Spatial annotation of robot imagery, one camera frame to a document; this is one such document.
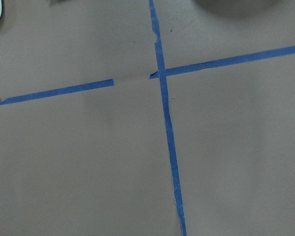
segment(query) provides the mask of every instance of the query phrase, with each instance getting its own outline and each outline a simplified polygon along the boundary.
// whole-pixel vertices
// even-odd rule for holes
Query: vertical blue tape line
[[[65,88],[58,88],[58,89],[53,89],[53,90],[44,91],[44,92],[31,93],[31,94],[21,95],[17,97],[10,97],[3,101],[0,101],[0,106],[11,104],[11,103],[40,99],[44,97],[58,96],[58,95],[63,95],[67,93],[81,92],[81,91],[86,91],[90,89],[104,88],[104,87],[113,86],[114,84],[115,84],[114,80],[110,79],[110,80],[92,82],[92,83],[83,84],[83,85],[75,85],[75,86],[70,86]]]
[[[198,63],[198,64],[192,64],[192,65],[184,65],[179,67],[174,67],[166,70],[166,75],[178,75],[188,72],[194,72],[202,69],[208,69],[208,68],[217,68],[227,65],[235,65],[245,62],[251,62],[256,60],[263,60],[263,59],[269,59],[269,58],[276,58],[281,56],[287,56],[295,54],[295,46],[286,47],[286,48],[279,48],[264,52],[258,52],[258,53],[251,53],[246,54],[242,56],[232,57],[232,58],[224,58],[219,60],[213,60],[208,61],[204,63]],[[158,78],[159,72],[155,72],[150,75],[150,79],[156,79]]]
[[[158,23],[153,0],[149,0],[149,7],[151,12],[152,29],[157,36],[157,40],[155,42],[155,50],[156,50],[157,66],[159,71],[159,82],[160,82],[161,94],[162,94],[167,143],[168,143],[169,157],[170,157],[172,176],[173,176],[175,201],[176,201],[178,216],[180,219],[182,235],[187,236],[185,215],[183,211],[183,202],[182,202],[182,196],[181,196],[181,187],[180,187],[180,180],[179,180],[175,140],[174,140],[174,131],[173,131],[173,125],[172,125],[171,115],[169,111],[168,88],[167,88],[166,69],[165,69],[165,62],[164,62],[162,42],[161,42],[161,34],[160,34],[159,23]]]

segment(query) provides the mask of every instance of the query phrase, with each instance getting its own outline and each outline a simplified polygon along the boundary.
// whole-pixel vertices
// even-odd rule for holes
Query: gray surface
[[[295,56],[168,80],[189,235],[295,236]]]
[[[251,7],[252,1],[257,5],[264,0],[237,0],[235,4],[251,11],[249,17],[223,15],[239,11],[227,4],[234,0],[210,1],[211,11],[208,0],[155,1],[166,67],[295,45],[295,0],[272,0],[273,4],[263,7]]]
[[[146,0],[5,0],[0,99],[157,70]]]
[[[0,236],[179,236],[158,82],[0,107]]]

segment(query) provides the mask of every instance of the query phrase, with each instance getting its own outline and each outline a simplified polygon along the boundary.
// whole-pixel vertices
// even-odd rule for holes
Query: blue painter's tape
[[[10,97],[3,101],[0,101],[0,106],[11,104],[11,103],[40,99],[44,97],[59,96],[59,95],[67,94],[67,93],[81,92],[81,91],[86,91],[90,89],[104,88],[104,87],[113,86],[114,84],[115,84],[114,80],[110,79],[110,80],[103,80],[103,81],[98,81],[98,82],[93,82],[93,83],[88,83],[83,85],[75,85],[71,87],[58,88],[58,89],[53,89],[53,90],[44,91],[44,92],[31,93],[31,94],[21,95],[17,97]]]
[[[159,22],[157,19],[153,0],[149,0],[149,7],[151,12],[152,29],[157,36],[157,40],[155,42],[155,50],[156,50],[157,67],[159,71],[159,81],[160,81],[161,94],[162,94],[167,143],[168,143],[169,157],[170,157],[173,184],[174,184],[175,201],[176,201],[178,216],[180,219],[182,235],[187,236],[185,215],[183,211],[183,201],[182,201],[181,187],[180,187],[180,180],[179,180],[178,164],[177,164],[174,131],[173,131],[173,125],[171,121],[171,114],[169,110],[168,88],[167,88],[166,69],[165,69],[164,55],[163,55],[163,49],[162,49],[161,34],[160,34]]]
[[[207,69],[207,68],[216,68],[216,67],[222,67],[227,65],[235,65],[235,64],[245,63],[245,62],[275,58],[275,57],[286,56],[291,54],[295,54],[295,46],[287,47],[287,48],[279,48],[279,49],[258,52],[258,53],[252,53],[252,54],[247,54],[247,55],[242,55],[242,56],[237,56],[232,58],[213,60],[213,61],[208,61],[204,63],[170,68],[166,70],[166,75],[167,76],[178,75],[178,74],[198,71],[202,69]],[[159,77],[158,71],[150,75],[150,79],[155,79],[158,77]]]

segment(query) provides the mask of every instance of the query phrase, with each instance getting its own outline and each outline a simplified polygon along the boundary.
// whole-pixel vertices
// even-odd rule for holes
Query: gray floor
[[[167,68],[295,45],[295,0],[155,0]],[[9,0],[0,236],[179,236],[148,0]],[[190,236],[295,236],[295,55],[168,78]]]

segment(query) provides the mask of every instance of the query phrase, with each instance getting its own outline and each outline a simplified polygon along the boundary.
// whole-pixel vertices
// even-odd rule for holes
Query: blue tape strip
[[[252,54],[247,54],[247,55],[242,55],[242,56],[237,56],[232,58],[213,60],[213,61],[208,61],[204,63],[170,68],[166,70],[166,75],[167,76],[178,75],[178,74],[194,72],[194,71],[198,71],[202,69],[207,69],[207,68],[216,68],[216,67],[222,67],[227,65],[240,64],[240,63],[245,63],[250,61],[286,56],[290,54],[295,54],[295,46],[287,47],[287,48],[279,48],[279,49],[258,52],[258,53],[252,53]],[[150,79],[156,79],[158,77],[159,77],[158,71],[150,75]]]
[[[179,180],[174,132],[173,132],[173,125],[172,125],[171,115],[169,110],[168,88],[167,88],[164,55],[163,55],[162,42],[161,42],[161,34],[160,34],[159,23],[158,23],[153,0],[149,0],[149,7],[151,12],[152,29],[157,36],[157,40],[155,42],[155,50],[156,50],[156,59],[157,59],[157,66],[159,71],[161,94],[162,94],[167,143],[168,143],[169,157],[170,157],[173,183],[174,183],[175,201],[176,201],[178,216],[180,219],[182,235],[187,236],[185,216],[183,211],[183,202],[182,202],[182,196],[181,196],[181,187],[180,187],[180,180]]]
[[[93,82],[93,83],[88,83],[83,85],[75,85],[75,86],[66,87],[66,88],[58,88],[58,89],[53,89],[53,90],[44,91],[44,92],[31,93],[31,94],[21,95],[17,97],[10,97],[3,101],[0,101],[0,106],[11,104],[11,103],[40,99],[44,97],[52,97],[52,96],[59,96],[59,95],[67,94],[67,93],[86,91],[90,89],[104,88],[104,87],[113,86],[114,84],[115,84],[114,80],[110,79],[110,80],[103,80],[103,81],[98,81],[98,82]]]

